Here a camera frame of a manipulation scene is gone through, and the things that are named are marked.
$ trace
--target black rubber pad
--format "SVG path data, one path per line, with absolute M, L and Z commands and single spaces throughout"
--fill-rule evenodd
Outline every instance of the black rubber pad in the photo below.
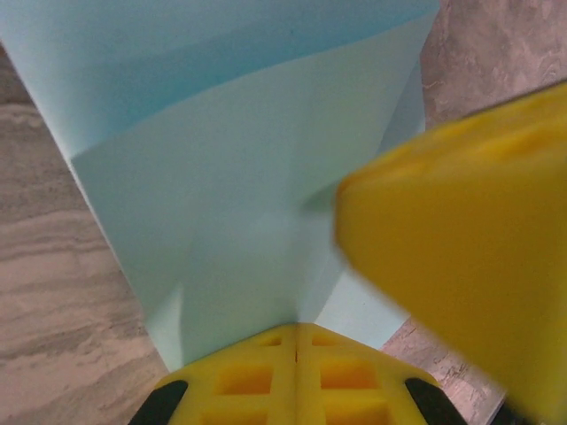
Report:
M 498 413 L 494 416 L 490 425 L 535 425 L 537 423 L 523 416 L 506 400 L 498 409 Z
M 467 425 L 441 388 L 420 378 L 407 379 L 406 388 L 428 425 Z
M 173 381 L 152 391 L 128 425 L 167 425 L 188 387 Z

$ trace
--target marble surface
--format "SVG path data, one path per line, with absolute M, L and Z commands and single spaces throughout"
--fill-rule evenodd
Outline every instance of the marble surface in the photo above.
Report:
M 36 109 L 0 128 L 0 423 L 127 423 L 166 372 L 137 301 Z
M 567 76 L 562 0 L 442 0 L 422 53 L 428 124 Z M 500 391 L 412 321 L 384 349 L 472 424 Z M 120 424 L 166 370 L 25 90 L 0 58 L 0 425 Z

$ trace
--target light blue foam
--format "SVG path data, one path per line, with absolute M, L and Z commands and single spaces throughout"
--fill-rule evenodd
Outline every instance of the light blue foam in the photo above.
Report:
M 0 39 L 72 158 L 203 90 L 437 7 L 437 0 L 1 0 Z
M 247 74 L 72 159 L 168 367 L 318 317 L 345 268 L 334 186 L 376 155 L 432 19 Z

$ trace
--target yellow plastic part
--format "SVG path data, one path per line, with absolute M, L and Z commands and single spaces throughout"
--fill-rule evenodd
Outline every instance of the yellow plastic part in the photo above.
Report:
M 189 388 L 170 425 L 427 425 L 404 381 L 424 371 L 313 324 L 285 325 L 163 379 Z
M 527 413 L 567 419 L 567 84 L 379 157 L 336 213 L 356 270 Z

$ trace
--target yellow block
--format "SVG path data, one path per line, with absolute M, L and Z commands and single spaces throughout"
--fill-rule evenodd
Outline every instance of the yellow block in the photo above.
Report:
M 174 372 L 170 425 L 427 425 L 404 382 L 424 371 L 312 324 L 253 336 Z
M 527 413 L 567 419 L 567 84 L 419 135 L 336 209 L 356 270 Z

